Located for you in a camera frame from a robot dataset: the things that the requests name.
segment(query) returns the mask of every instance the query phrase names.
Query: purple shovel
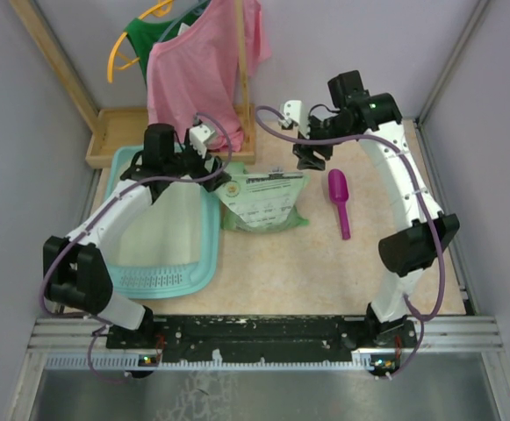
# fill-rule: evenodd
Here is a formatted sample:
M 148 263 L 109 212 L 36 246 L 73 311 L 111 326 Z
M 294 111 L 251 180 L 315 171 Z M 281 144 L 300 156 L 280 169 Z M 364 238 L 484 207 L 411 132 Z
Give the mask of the purple shovel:
M 328 196 L 339 210 L 342 239 L 350 239 L 350 226 L 348 225 L 348 214 L 346 213 L 348 185 L 346 177 L 340 169 L 331 169 L 328 173 Z

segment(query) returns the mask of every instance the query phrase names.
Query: pink shirt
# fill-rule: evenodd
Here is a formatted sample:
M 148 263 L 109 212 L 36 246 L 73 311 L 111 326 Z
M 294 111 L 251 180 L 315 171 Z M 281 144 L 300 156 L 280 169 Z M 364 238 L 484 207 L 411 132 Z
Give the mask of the pink shirt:
M 257 0 L 244 0 L 243 15 L 248 74 L 270 57 Z M 238 49 L 233 0 L 212 0 L 185 33 L 153 46 L 147 64 L 149 124 L 168 123 L 184 141 L 197 111 L 214 116 L 227 130 L 233 150 L 243 142 L 241 122 L 233 109 Z M 218 136 L 211 149 L 225 147 Z

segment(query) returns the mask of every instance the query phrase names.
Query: green garment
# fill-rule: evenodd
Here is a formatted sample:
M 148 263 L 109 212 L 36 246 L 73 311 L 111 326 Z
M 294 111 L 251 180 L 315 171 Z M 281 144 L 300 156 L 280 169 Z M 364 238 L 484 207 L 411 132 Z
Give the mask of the green garment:
M 181 18 L 180 22 L 188 26 L 192 26 L 198 18 L 199 16 L 197 14 L 190 12 L 185 15 L 184 18 Z M 132 44 L 136 57 L 140 57 L 141 73 L 143 73 L 143 80 L 146 82 L 149 53 L 153 48 L 153 44 L 157 42 L 171 22 L 172 21 L 169 20 L 167 22 L 161 22 L 160 24 L 153 24 L 136 18 L 130 22 L 124 30 L 125 32 L 128 32 L 127 38 L 130 41 L 130 44 Z M 170 30 L 165 40 L 168 41 L 169 39 L 176 38 L 180 27 L 180 25 L 175 25 Z

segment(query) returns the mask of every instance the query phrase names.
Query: yellow hanger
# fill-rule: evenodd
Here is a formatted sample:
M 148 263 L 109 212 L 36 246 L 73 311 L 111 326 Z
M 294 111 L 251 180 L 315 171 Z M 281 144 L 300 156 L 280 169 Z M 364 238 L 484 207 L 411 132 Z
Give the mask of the yellow hanger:
M 164 16 L 167 13 L 169 13 L 171 7 L 173 7 L 173 0 L 159 0 L 159 3 L 156 6 L 153 6 L 151 9 L 148 9 L 141 13 L 138 16 L 138 19 L 143 20 L 145 17 L 149 15 L 154 15 L 160 18 L 161 16 Z M 122 44 L 122 41 L 126 38 L 127 34 L 128 32 L 122 32 L 122 35 L 120 35 L 120 38 L 118 38 L 118 41 L 116 41 L 116 43 L 114 44 L 114 47 L 112 48 L 111 51 L 111 55 L 108 58 L 108 67 L 106 68 L 106 79 L 108 80 L 108 83 L 112 83 L 113 70 L 126 70 L 130 66 L 133 66 L 135 63 L 140 61 L 140 57 L 130 59 L 129 57 L 126 57 L 120 51 L 118 51 L 118 49 L 120 48 L 120 44 Z M 116 59 L 116 57 L 119 57 L 120 59 L 125 61 L 126 64 L 122 66 L 114 66 L 114 59 Z

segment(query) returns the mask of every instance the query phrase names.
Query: wooden table surface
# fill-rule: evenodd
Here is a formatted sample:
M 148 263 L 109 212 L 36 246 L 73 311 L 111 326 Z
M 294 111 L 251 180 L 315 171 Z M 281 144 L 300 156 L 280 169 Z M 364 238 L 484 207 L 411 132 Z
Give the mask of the wooden table surface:
M 407 143 L 428 184 L 420 148 L 410 122 Z M 275 166 L 294 170 L 291 144 L 258 128 L 257 162 L 249 171 Z M 310 172 L 299 196 L 306 227 L 273 234 L 221 231 L 218 269 L 211 282 L 188 296 L 139 300 L 156 314 L 347 314 L 361 315 L 379 289 L 385 268 L 377 242 L 394 233 L 391 209 L 379 174 L 361 147 L 349 142 L 334 149 L 327 170 L 341 169 L 348 179 L 349 241 L 341 240 L 338 217 L 327 197 L 327 171 Z M 104 199 L 110 174 L 104 169 L 93 210 Z M 449 253 L 444 254 L 446 295 L 441 314 L 464 314 L 463 300 Z M 430 312 L 438 291 L 437 263 L 429 268 L 412 296 Z

